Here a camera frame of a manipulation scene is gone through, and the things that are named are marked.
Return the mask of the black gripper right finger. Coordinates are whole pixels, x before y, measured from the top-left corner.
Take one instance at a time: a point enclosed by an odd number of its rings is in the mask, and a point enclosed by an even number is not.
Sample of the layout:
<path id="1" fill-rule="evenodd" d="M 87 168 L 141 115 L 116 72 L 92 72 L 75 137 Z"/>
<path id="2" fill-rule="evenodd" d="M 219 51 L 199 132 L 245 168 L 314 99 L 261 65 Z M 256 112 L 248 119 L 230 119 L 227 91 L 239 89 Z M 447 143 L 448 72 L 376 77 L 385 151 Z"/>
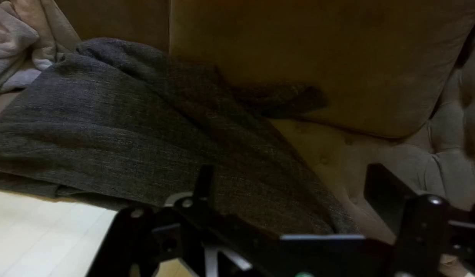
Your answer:
<path id="1" fill-rule="evenodd" d="M 464 211 L 440 195 L 414 194 L 379 163 L 367 166 L 364 199 L 396 235 L 390 277 L 442 277 L 442 255 L 475 275 L 475 205 Z"/>

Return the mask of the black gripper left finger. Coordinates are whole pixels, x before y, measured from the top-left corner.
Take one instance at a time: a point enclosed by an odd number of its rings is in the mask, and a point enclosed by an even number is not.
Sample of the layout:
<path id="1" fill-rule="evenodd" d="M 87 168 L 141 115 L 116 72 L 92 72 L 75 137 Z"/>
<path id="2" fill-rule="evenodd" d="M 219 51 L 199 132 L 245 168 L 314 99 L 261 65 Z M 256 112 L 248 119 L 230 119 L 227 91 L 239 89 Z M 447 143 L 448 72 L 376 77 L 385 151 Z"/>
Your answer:
<path id="1" fill-rule="evenodd" d="M 118 211 L 85 277 L 153 277 L 162 262 L 173 259 L 196 277 L 205 277 L 204 235 L 198 220 L 205 217 L 211 179 L 213 168 L 204 165 L 193 192 L 171 206 Z"/>

